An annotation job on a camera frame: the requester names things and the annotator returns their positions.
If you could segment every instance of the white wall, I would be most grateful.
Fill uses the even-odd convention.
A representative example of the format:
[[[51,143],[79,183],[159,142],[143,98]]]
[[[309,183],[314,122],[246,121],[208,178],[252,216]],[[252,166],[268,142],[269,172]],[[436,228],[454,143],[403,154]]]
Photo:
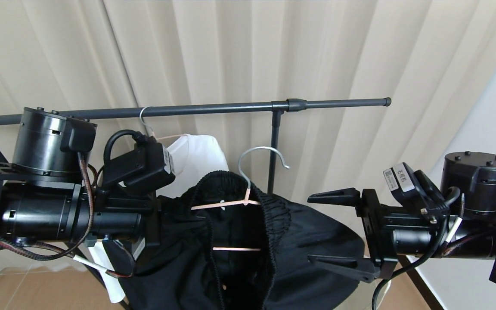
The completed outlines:
[[[445,154],[459,151],[496,153],[496,74]],[[429,173],[440,183],[443,157]],[[489,282],[493,261],[430,260],[420,269],[449,310],[496,309],[496,284]]]

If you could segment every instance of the white label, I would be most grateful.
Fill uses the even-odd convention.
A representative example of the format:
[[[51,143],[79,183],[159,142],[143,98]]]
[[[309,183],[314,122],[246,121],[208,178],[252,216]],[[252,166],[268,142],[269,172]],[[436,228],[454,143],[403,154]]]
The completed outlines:
[[[145,241],[144,241],[144,238],[139,242],[139,245],[137,246],[137,249],[135,249],[135,251],[133,252],[133,258],[135,260],[137,260],[137,258],[139,257],[139,255],[141,254],[141,252],[143,251],[144,247],[145,247]]]
[[[399,185],[403,192],[409,192],[410,190],[415,189],[415,185],[409,174],[407,173],[407,169],[405,169],[405,165],[403,163],[397,164],[392,168],[397,176],[397,180],[399,181]]]
[[[170,153],[167,151],[164,145],[162,145],[162,150],[164,151],[164,171],[166,171],[168,174],[175,174],[174,161]]]
[[[394,172],[391,170],[391,168],[384,170],[384,178],[386,178],[386,183],[387,186],[390,188],[390,192],[399,188],[394,177]]]

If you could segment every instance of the curtain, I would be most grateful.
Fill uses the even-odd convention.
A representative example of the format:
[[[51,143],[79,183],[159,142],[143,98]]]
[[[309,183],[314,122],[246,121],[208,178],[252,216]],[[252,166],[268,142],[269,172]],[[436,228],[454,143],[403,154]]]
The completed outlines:
[[[275,192],[376,188],[405,161],[428,171],[496,69],[496,0],[0,2],[0,114],[24,106],[76,110],[382,98],[390,107],[283,115]],[[217,137],[236,170],[270,144],[270,112],[146,118],[157,136]],[[91,163],[137,119],[96,120]],[[0,127],[12,158],[17,126]],[[131,149],[120,139],[115,154]],[[265,189],[267,152],[243,164]],[[363,233],[355,212],[314,206]],[[0,265],[15,256],[0,253]]]

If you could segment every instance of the white garment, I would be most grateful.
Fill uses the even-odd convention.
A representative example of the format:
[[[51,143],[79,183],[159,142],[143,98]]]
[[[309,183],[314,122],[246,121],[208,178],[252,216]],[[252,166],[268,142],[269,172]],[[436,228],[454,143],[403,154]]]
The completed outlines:
[[[157,195],[176,198],[187,189],[195,186],[206,174],[217,171],[229,171],[225,154],[219,147],[217,140],[212,136],[184,135],[172,143],[167,151],[170,153],[174,165],[175,181],[156,191]],[[93,261],[101,266],[114,270],[108,255],[97,242],[95,247],[89,248]],[[118,282],[106,273],[101,273],[112,303],[120,302],[125,294]]]
[[[176,198],[212,171],[229,171],[225,154],[212,136],[184,135],[167,148],[173,158],[175,181],[156,191],[157,195]]]

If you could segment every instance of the clothes rack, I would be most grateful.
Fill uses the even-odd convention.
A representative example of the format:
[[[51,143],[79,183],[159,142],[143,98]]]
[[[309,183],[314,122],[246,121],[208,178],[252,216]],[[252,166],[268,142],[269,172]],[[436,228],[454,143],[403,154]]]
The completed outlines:
[[[151,106],[143,111],[143,117],[152,116],[178,116],[197,114],[221,114],[240,112],[273,112],[271,120],[271,143],[270,147],[278,149],[279,129],[281,127],[281,117],[284,112],[299,112],[307,109],[325,108],[352,108],[357,106],[390,106],[391,98],[378,99],[347,99],[347,100],[320,100],[307,101],[303,99],[287,99],[283,101],[271,102],[247,102],[247,103],[227,103],[227,104],[203,104],[203,105],[173,105],[173,106]],[[72,110],[72,111],[51,111],[53,114],[63,116],[73,116],[89,120],[108,118],[138,118],[143,108],[101,108],[96,110]],[[20,123],[22,114],[0,115],[0,126],[14,125]],[[274,187],[275,168],[277,154],[270,153],[269,175],[267,181],[267,192],[272,193]],[[7,159],[0,151],[0,162],[8,163]],[[83,256],[80,250],[76,255]],[[93,276],[104,286],[97,271],[88,267]],[[130,310],[126,302],[120,302],[124,309]]]

